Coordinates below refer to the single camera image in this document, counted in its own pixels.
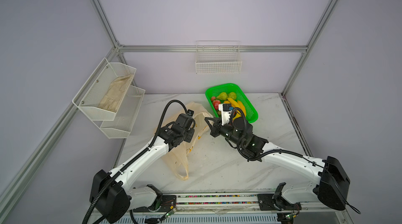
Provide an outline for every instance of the green basket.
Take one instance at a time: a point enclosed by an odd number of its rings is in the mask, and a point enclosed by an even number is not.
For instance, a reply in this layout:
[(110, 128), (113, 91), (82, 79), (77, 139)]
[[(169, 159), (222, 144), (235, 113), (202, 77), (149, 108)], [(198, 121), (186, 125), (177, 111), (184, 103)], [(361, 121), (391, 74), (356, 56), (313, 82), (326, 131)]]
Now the green basket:
[(250, 103), (249, 99), (244, 95), (244, 93), (240, 89), (240, 87), (233, 83), (227, 83), (227, 84), (214, 86), (214, 87), (208, 88), (207, 91), (205, 91), (205, 96), (207, 97), (207, 100), (209, 101), (209, 104), (211, 105), (212, 110), (215, 113), (215, 116), (218, 117), (218, 113), (215, 111), (215, 108), (211, 101), (211, 97), (217, 97), (222, 92), (226, 92), (227, 94), (229, 94), (232, 91), (235, 92), (237, 95), (236, 100), (240, 100), (243, 103), (244, 107), (246, 108), (246, 112), (247, 112), (246, 119), (249, 121), (249, 123), (253, 123), (253, 122), (257, 121), (258, 113), (255, 110), (254, 106)]

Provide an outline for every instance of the robotic arm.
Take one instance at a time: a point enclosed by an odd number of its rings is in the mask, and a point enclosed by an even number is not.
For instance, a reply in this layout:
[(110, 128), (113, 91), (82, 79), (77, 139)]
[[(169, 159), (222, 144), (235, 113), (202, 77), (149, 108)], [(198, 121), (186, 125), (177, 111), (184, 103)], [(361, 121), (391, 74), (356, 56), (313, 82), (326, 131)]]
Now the robotic arm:
[[(161, 127), (168, 106), (173, 102), (180, 103), (186, 114), (180, 114), (176, 121)], [(308, 180), (296, 185), (279, 184), (273, 196), (274, 207), (278, 211), (301, 201), (321, 201), (330, 208), (340, 211), (345, 209), (350, 180), (338, 160), (330, 156), (326, 160), (308, 157), (280, 148), (254, 135), (253, 126), (239, 108), (220, 104), (219, 110), (222, 111), (222, 118), (205, 118), (213, 137), (223, 136), (227, 142), (234, 143), (239, 154), (248, 161), (265, 161), (283, 166)], [(238, 111), (242, 117), (232, 120), (234, 111)], [(138, 207), (157, 210), (162, 192), (153, 185), (136, 189), (133, 184), (158, 158), (182, 141), (191, 141), (195, 127), (193, 114), (178, 100), (168, 102), (155, 136), (147, 146), (108, 173), (100, 170), (94, 176), (91, 206), (82, 223), (88, 222), (95, 207), (109, 223), (118, 221), (128, 210)]]

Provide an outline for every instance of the wall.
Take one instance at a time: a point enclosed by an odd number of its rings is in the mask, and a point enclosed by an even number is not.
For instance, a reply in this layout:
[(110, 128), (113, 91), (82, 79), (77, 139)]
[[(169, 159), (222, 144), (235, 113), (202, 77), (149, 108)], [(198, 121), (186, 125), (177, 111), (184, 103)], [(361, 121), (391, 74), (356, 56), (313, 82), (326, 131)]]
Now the wall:
[[(329, 0), (100, 0), (124, 45), (306, 45)], [(195, 75), (194, 53), (126, 53), (147, 93), (203, 93), (225, 82), (280, 92), (298, 53), (242, 54), (241, 75)]]
[(338, 158), (354, 223), (399, 223), (402, 0), (340, 0), (287, 99), (314, 156)]
[[(0, 5), (3, 193), (111, 43), (89, 0), (0, 0)], [(120, 143), (78, 113), (6, 222), (63, 223), (74, 211), (80, 216), (74, 222), (80, 221), (89, 205), (88, 174), (109, 169)]]

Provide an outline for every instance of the wall-mounted wire basket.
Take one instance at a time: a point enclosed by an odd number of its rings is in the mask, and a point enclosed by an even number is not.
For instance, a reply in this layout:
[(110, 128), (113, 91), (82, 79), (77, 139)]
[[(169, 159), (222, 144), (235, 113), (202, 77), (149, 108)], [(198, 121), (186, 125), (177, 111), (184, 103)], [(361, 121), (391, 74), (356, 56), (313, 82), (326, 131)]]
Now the wall-mounted wire basket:
[(99, 108), (98, 106), (108, 92), (110, 84), (118, 77), (132, 74), (128, 80), (128, 83), (131, 84), (136, 71), (131, 66), (122, 63), (110, 63), (107, 59), (103, 59), (99, 65), (104, 65), (102, 71), (83, 96), (80, 94), (83, 93), (86, 85), (81, 88), (73, 98), (73, 104), (108, 138), (127, 138), (137, 118), (145, 90), (128, 85), (125, 90), (122, 90), (123, 96), (116, 106), (116, 111)]
[(197, 74), (240, 73), (240, 41), (197, 41)]

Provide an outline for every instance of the table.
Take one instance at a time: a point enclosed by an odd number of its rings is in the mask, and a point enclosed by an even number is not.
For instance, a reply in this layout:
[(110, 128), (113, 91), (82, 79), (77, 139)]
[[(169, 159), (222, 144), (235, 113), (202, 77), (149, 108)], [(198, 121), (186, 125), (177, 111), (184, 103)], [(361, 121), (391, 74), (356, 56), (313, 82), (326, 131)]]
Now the table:
[[(258, 120), (252, 123), (255, 135), (290, 151), (305, 154), (278, 93), (248, 93), (246, 96), (259, 114)], [(128, 160), (152, 138), (166, 103), (173, 99), (184, 104), (191, 101), (200, 103), (213, 114), (204, 94), (146, 94), (118, 164)], [(179, 104), (173, 103), (165, 119), (180, 109)], [(153, 184), (164, 193), (269, 192), (281, 182), (307, 181), (277, 165), (247, 162), (223, 137), (213, 138), (209, 132), (203, 134), (189, 153), (188, 163), (190, 171), (186, 181), (175, 177), (159, 159), (139, 176), (134, 186)]]

